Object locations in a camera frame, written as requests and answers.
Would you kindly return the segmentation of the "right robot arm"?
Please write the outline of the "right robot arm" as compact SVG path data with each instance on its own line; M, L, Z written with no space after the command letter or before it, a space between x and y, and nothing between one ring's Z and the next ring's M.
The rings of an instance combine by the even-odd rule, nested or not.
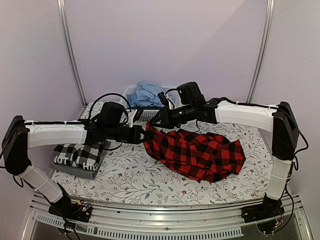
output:
M278 203L296 161L296 147L300 135L291 106L282 101L278 105L259 105L231 101L226 97L211 98L201 104L169 109L161 108L151 119L160 128L172 129L189 121L198 120L210 124L235 124L261 129L272 134L271 155L273 167L265 196L268 198L259 206L262 218L269 218L278 210Z

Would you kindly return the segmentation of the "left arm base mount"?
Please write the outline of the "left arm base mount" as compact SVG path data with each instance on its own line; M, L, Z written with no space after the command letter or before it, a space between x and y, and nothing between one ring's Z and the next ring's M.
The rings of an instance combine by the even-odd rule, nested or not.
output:
M83 199L72 201L69 195L63 192L61 199L50 204L48 212L67 220L88 223L92 215L92 205Z

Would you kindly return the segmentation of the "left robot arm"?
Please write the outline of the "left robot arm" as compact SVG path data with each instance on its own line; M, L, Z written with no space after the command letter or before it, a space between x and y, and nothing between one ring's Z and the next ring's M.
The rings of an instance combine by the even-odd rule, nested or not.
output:
M153 132L140 125L107 126L91 120L33 121L17 115L3 138L0 156L9 174L26 181L54 203L63 217L70 217L75 211L74 205L63 198L62 188L32 163L28 155L30 149L64 144L91 145L105 140L138 145L153 136Z

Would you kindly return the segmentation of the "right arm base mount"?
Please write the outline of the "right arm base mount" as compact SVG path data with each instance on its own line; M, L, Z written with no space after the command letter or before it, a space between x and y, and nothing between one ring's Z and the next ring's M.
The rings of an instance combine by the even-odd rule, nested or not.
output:
M264 235L274 234L284 219L282 201L267 196L262 203L245 206L241 209L241 217L245 223L259 222L257 229Z

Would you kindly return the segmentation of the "red black plaid shirt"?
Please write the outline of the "red black plaid shirt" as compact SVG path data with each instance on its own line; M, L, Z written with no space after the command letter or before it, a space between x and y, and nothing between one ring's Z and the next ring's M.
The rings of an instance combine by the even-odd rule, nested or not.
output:
M149 123L145 129L153 134L151 140L143 143L146 153L168 169L197 182L215 183L230 174L238 175L246 161L239 140L183 129L166 133Z

